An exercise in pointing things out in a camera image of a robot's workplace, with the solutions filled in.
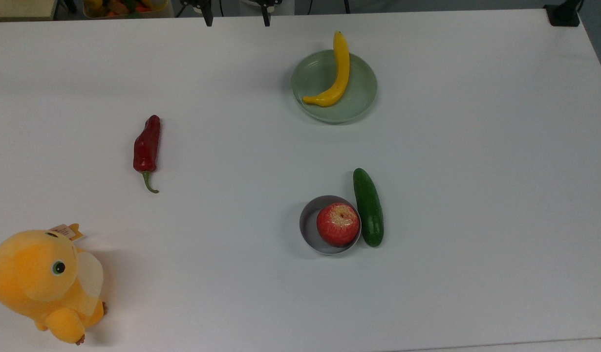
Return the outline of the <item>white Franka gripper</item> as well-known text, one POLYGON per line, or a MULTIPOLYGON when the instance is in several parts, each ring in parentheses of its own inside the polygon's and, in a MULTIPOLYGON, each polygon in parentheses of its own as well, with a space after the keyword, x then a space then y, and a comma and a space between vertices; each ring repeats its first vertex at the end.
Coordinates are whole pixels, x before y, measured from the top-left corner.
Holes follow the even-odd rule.
MULTIPOLYGON (((263 24, 265 27, 271 26, 271 7, 278 6, 282 0, 240 0, 241 3, 245 3, 251 6, 261 7, 261 13, 263 18, 263 24)), ((196 9, 202 9, 202 16, 205 24, 208 27, 213 26, 213 11, 211 0, 180 0, 182 6, 191 6, 196 9)))

